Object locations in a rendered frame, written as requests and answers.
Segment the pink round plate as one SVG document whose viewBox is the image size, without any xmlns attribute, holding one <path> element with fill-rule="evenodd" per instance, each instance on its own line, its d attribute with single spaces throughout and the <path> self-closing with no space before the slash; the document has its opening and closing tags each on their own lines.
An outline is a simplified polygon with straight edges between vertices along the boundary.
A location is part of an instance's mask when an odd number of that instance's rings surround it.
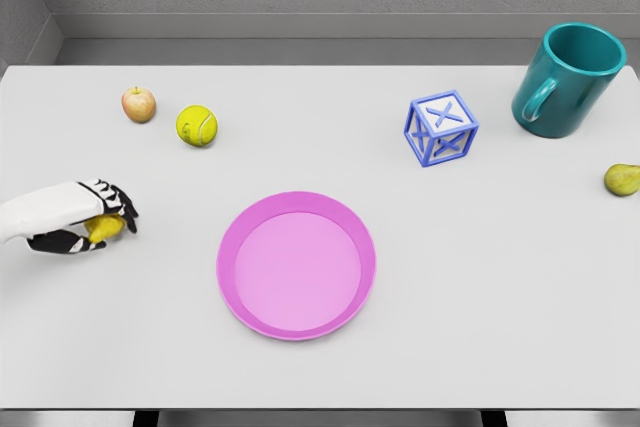
<svg viewBox="0 0 640 427">
<path fill-rule="evenodd" d="M 363 308 L 376 277 L 373 239 L 343 203 L 283 192 L 243 210 L 219 245 L 216 275 L 229 310 L 267 337 L 328 335 Z"/>
</svg>

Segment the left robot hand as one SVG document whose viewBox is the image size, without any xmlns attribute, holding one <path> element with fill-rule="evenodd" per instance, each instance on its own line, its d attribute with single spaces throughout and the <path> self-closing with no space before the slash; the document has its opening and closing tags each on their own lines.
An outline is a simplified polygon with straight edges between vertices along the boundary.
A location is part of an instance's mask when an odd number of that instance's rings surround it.
<svg viewBox="0 0 640 427">
<path fill-rule="evenodd" d="M 67 228 L 101 215 L 117 214 L 132 233 L 138 212 L 118 186 L 101 179 L 69 181 L 19 197 L 21 235 L 36 252 L 77 254 L 106 247 Z"/>
</svg>

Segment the teal mug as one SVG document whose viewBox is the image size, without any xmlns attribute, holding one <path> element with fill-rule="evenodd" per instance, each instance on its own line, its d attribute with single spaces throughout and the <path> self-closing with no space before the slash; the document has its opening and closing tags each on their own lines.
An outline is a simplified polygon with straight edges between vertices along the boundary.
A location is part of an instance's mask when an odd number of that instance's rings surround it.
<svg viewBox="0 0 640 427">
<path fill-rule="evenodd" d="M 626 61 L 622 42 L 599 26 L 552 26 L 512 100 L 516 122 L 544 138 L 574 133 Z"/>
</svg>

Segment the yellow tennis ball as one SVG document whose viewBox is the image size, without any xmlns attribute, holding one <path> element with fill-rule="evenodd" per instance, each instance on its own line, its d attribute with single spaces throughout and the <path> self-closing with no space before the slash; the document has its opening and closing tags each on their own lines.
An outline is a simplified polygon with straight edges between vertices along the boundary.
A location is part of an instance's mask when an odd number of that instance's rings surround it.
<svg viewBox="0 0 640 427">
<path fill-rule="evenodd" d="M 216 137 L 218 122 L 214 113 L 202 105 L 184 108 L 176 118 L 179 138 L 194 147 L 205 147 Z"/>
</svg>

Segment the blue white letter cube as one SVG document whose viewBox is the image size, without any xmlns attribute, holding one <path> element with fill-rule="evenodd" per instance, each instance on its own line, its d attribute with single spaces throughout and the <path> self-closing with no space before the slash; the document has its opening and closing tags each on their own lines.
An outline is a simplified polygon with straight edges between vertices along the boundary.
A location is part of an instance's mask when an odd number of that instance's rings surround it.
<svg viewBox="0 0 640 427">
<path fill-rule="evenodd" d="M 479 122 L 456 90 L 413 99 L 404 136 L 422 167 L 467 155 Z"/>
</svg>

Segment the green-yellow pear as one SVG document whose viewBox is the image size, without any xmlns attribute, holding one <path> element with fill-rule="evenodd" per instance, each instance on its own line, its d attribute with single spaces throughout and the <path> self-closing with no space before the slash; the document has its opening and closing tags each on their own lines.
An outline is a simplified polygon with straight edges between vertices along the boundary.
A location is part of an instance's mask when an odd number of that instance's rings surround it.
<svg viewBox="0 0 640 427">
<path fill-rule="evenodd" d="M 617 196 L 630 196 L 640 191 L 640 165 L 614 164 L 604 175 L 607 190 Z"/>
</svg>

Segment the red-yellow apple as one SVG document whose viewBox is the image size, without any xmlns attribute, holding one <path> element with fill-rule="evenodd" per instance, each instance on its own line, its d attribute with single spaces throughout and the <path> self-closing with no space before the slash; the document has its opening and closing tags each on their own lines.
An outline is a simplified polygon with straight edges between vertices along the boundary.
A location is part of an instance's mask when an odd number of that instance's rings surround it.
<svg viewBox="0 0 640 427">
<path fill-rule="evenodd" d="M 133 122 L 146 123 L 156 112 L 156 100 L 152 92 L 144 87 L 134 86 L 121 96 L 125 115 Z"/>
</svg>

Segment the yellow lemon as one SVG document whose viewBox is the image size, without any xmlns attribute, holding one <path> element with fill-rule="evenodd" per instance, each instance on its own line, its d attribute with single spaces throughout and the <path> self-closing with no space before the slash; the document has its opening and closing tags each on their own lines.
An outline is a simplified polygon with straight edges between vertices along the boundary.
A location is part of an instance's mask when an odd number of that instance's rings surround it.
<svg viewBox="0 0 640 427">
<path fill-rule="evenodd" d="M 83 223 L 91 243 L 97 244 L 119 235 L 126 221 L 119 214 L 104 214 L 88 219 Z"/>
</svg>

